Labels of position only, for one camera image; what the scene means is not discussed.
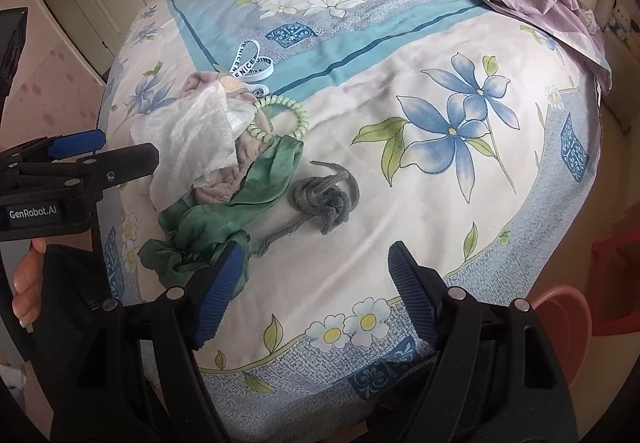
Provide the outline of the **left hand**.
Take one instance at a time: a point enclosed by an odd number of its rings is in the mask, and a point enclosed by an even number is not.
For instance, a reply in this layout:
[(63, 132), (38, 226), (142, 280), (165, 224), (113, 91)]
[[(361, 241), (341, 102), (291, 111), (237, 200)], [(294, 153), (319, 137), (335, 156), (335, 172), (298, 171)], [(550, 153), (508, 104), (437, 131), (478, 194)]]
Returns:
[(41, 311), (43, 262), (46, 251), (47, 244), (44, 238), (33, 239), (28, 252), (14, 271), (15, 295), (12, 309), (24, 328), (32, 325)]

